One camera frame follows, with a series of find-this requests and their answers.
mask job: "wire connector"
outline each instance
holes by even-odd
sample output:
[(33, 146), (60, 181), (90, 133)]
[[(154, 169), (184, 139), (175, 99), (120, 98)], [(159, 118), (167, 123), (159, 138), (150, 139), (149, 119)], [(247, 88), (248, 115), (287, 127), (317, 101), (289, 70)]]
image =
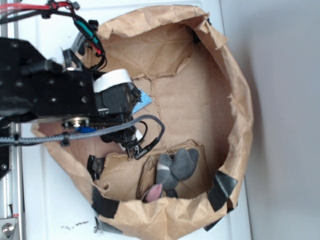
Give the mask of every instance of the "wire connector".
[(77, 3), (76, 1), (74, 1), (74, 2), (69, 2), (69, 3), (70, 3), (70, 5), (71, 5), (71, 7), (72, 7), (73, 9), (75, 9), (75, 10), (79, 10), (79, 9), (80, 9), (80, 4)]

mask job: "black clip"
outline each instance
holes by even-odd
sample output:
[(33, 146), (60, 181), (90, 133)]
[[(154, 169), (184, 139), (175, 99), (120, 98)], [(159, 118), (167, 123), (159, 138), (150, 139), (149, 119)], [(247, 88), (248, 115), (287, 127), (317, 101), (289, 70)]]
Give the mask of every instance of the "black clip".
[(63, 135), (63, 140), (60, 142), (61, 147), (68, 147), (70, 146), (70, 139), (69, 139), (69, 133), (67, 133), (66, 131), (64, 131), (62, 133)]
[(19, 139), (20, 139), (20, 135), (18, 132), (15, 132), (13, 134), (13, 139), (14, 139), (14, 146), (18, 147), (19, 146)]

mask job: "white tape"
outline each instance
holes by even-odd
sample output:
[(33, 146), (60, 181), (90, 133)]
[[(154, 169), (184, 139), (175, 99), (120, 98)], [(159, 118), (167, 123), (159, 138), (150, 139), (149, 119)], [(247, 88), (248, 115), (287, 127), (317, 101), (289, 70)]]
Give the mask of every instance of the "white tape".
[(93, 83), (93, 91), (95, 93), (100, 93), (113, 86), (125, 83), (132, 83), (128, 71), (125, 69), (117, 69), (109, 71), (95, 80)]

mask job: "cable tie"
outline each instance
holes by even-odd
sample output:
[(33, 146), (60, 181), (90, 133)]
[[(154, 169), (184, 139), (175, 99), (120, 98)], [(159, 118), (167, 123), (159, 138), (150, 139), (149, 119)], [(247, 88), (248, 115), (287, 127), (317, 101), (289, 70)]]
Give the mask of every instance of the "cable tie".
[(58, 8), (59, 8), (58, 3), (55, 2), (54, 0), (49, 0), (48, 5), (49, 5), (50, 10), (58, 10)]

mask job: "brown paper bag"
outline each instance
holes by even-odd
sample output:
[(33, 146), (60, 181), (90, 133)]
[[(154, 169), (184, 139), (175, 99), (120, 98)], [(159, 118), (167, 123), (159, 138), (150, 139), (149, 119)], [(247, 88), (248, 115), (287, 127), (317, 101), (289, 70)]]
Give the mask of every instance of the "brown paper bag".
[[(155, 115), (166, 126), (152, 152), (136, 161), (129, 160), (117, 144), (100, 138), (73, 141), (64, 148), (57, 142), (45, 144), (100, 219), (124, 235), (178, 239), (218, 221), (227, 209), (237, 206), (252, 143), (251, 94), (227, 38), (210, 25), (208, 16), (195, 6), (151, 6), (98, 28), (108, 60), (103, 71), (127, 69), (136, 86), (152, 98), (152, 104), (134, 117)], [(90, 49), (82, 60), (88, 66), (97, 63)], [(147, 124), (145, 142), (149, 144), (159, 128), (152, 121)], [(63, 131), (60, 126), (43, 123), (34, 133), (58, 134)], [(193, 179), (181, 183), (182, 198), (162, 197), (151, 203), (136, 199), (150, 156), (192, 145), (204, 148), (204, 156)], [(89, 155), (108, 155), (96, 183), (86, 168)]]

